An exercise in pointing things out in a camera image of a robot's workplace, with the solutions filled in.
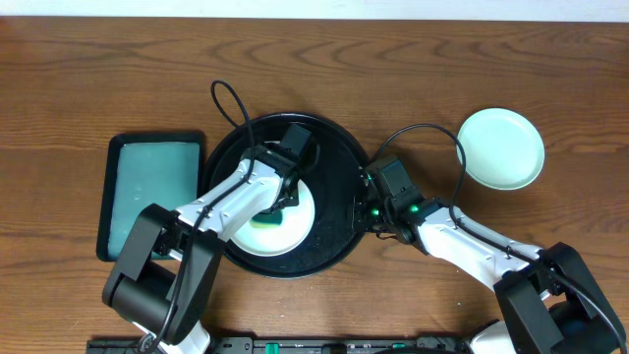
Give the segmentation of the white plate with stain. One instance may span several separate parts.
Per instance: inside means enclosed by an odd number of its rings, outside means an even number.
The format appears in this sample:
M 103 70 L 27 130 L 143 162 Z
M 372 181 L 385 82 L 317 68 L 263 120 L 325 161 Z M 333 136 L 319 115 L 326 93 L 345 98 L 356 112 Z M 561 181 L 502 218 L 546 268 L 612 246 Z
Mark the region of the white plate with stain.
M 281 209 L 283 222 L 270 229 L 252 228 L 250 221 L 231 238 L 242 251 L 260 257 L 286 254 L 299 246 L 310 233 L 315 222 L 315 200 L 309 187 L 298 182 L 299 204 Z

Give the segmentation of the green and yellow sponge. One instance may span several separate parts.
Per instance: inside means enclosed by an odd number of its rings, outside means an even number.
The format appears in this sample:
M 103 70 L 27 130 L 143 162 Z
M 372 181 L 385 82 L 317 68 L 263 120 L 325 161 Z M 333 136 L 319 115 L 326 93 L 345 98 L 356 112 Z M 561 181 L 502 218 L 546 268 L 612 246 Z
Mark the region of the green and yellow sponge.
M 274 212 L 261 212 L 256 214 L 250 221 L 252 228 L 270 229 L 279 227 L 283 222 L 281 210 Z

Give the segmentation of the mint plate with stain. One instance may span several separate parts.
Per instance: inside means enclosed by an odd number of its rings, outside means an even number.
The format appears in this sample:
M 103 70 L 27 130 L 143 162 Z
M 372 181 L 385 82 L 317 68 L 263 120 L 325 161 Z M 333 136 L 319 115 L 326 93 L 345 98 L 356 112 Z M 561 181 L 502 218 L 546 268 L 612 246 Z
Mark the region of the mint plate with stain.
M 505 108 L 472 114 L 458 132 L 457 154 L 466 173 L 478 183 L 501 191 L 527 187 L 541 174 L 543 139 L 523 115 Z

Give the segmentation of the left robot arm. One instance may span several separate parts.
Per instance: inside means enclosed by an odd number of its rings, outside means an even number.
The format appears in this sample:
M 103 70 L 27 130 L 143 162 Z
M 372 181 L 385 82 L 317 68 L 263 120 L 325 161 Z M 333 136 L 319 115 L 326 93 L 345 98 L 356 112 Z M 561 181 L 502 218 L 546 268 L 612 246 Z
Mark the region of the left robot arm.
M 138 352 L 205 351 L 200 316 L 226 244 L 296 189 L 304 153 L 285 143 L 250 147 L 232 174 L 197 200 L 140 212 L 102 291 L 105 305 L 150 337 Z

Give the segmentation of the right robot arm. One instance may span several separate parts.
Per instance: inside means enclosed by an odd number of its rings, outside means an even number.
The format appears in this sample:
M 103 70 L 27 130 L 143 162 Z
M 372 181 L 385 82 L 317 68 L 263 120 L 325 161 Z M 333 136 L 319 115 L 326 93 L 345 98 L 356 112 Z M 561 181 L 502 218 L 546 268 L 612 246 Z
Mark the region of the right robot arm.
M 627 352 L 626 332 L 572 247 L 511 240 L 439 199 L 406 190 L 350 206 L 352 226 L 389 234 L 447 261 L 491 290 L 501 320 L 467 339 L 471 353 Z

